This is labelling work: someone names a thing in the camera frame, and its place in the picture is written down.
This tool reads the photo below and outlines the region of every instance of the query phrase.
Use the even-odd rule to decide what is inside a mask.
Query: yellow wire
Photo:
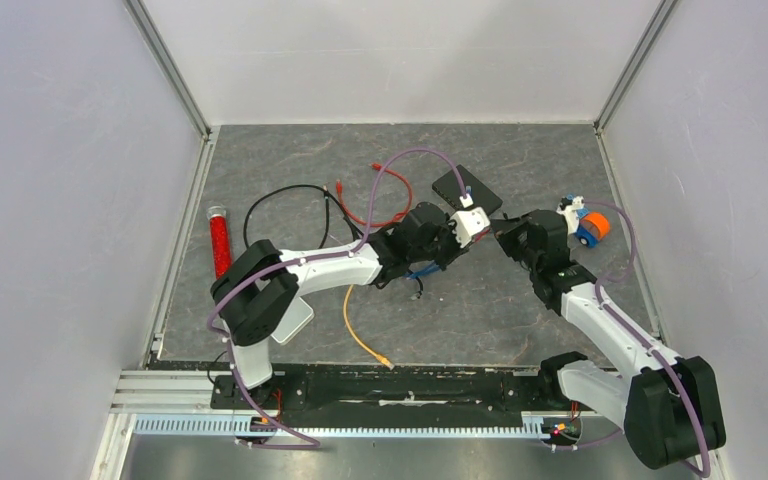
[[[349,323],[349,297],[352,296],[352,290],[354,289],[354,285],[349,285],[349,290],[346,292],[346,299],[343,300],[343,320],[346,321],[346,328],[349,329],[349,333],[352,334],[352,338],[355,339],[355,341],[358,343],[358,345],[361,346],[364,350],[369,352],[370,355],[375,357],[376,360],[381,362],[382,365],[386,366],[390,370],[392,370],[395,365],[393,365],[393,362],[387,359],[384,355],[381,355],[380,353],[376,352],[375,350],[369,348],[365,343],[363,343],[363,340],[358,338],[357,334],[355,333],[354,329],[352,328],[352,324]]]

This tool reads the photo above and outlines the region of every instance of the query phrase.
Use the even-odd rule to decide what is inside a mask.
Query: electronic component
[[[458,172],[464,180],[467,192],[472,196],[473,207],[483,208],[487,216],[502,208],[502,199],[493,193],[487,185],[484,185],[481,180],[475,178],[475,175],[469,173],[469,170],[463,165],[458,165]],[[458,187],[454,172],[449,171],[435,180],[431,184],[431,189],[455,210],[463,209],[460,200],[460,187]]]

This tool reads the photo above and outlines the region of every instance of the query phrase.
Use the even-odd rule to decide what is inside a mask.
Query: metal corner post
[[[679,0],[661,0],[661,3],[658,4],[658,8],[655,9],[652,19],[649,20],[649,24],[646,26],[646,30],[643,31],[643,36],[640,37],[637,46],[634,47],[634,51],[631,53],[628,63],[626,63],[625,68],[620,74],[620,78],[617,80],[616,85],[614,85],[614,89],[611,90],[605,106],[602,107],[602,111],[599,112],[599,116],[596,118],[593,126],[596,128],[597,135],[601,135],[608,122],[611,121],[611,117],[614,116],[620,101],[622,101],[631,83],[637,76],[640,66],[652,50],[652,45],[655,44],[678,2]]]
[[[186,110],[187,116],[190,117],[193,127],[195,127],[203,139],[207,140],[208,135],[210,135],[210,125],[208,125],[204,115],[202,115],[201,110],[199,110],[198,104],[196,104],[190,89],[187,88],[187,84],[184,82],[181,72],[175,65],[175,61],[172,59],[169,49],[166,48],[166,44],[163,43],[163,38],[160,36],[157,26],[152,21],[145,3],[143,3],[143,0],[122,1],[134,18],[134,23],[140,29],[154,58],[157,59],[160,69],[163,70],[163,74],[169,80],[169,84],[172,85],[175,94],[181,100],[184,110]]]

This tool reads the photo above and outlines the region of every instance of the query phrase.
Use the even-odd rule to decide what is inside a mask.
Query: orange and blue toy
[[[576,212],[578,214],[578,230],[573,236],[581,242],[582,245],[593,248],[611,231],[611,223],[599,212],[591,212],[587,208],[582,208]]]

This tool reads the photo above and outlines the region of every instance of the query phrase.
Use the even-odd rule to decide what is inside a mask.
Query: red wire
[[[371,164],[370,167],[372,167],[374,170],[381,170],[381,165],[377,164],[377,163]],[[402,210],[401,212],[393,215],[393,218],[391,218],[390,220],[388,220],[386,222],[373,223],[372,224],[373,228],[381,228],[381,227],[387,226],[387,225],[389,225],[389,224],[391,224],[393,222],[398,222],[399,220],[404,218],[405,215],[408,214],[408,212],[410,211],[410,207],[413,204],[413,189],[411,188],[410,182],[408,182],[408,179],[405,178],[400,173],[397,173],[397,172],[394,172],[394,171],[390,170],[389,168],[384,170],[384,172],[385,173],[389,173],[390,175],[398,178],[399,180],[402,181],[402,183],[405,184],[405,187],[407,187],[407,189],[408,189],[408,204],[405,206],[404,210]],[[361,220],[357,215],[352,213],[352,211],[349,210],[349,207],[346,205],[346,202],[343,201],[343,183],[340,180],[337,180],[337,199],[339,200],[340,205],[342,205],[343,208],[346,210],[346,213],[349,215],[349,218],[351,218],[352,220],[354,220],[356,223],[358,223],[360,225],[366,225],[366,221]]]

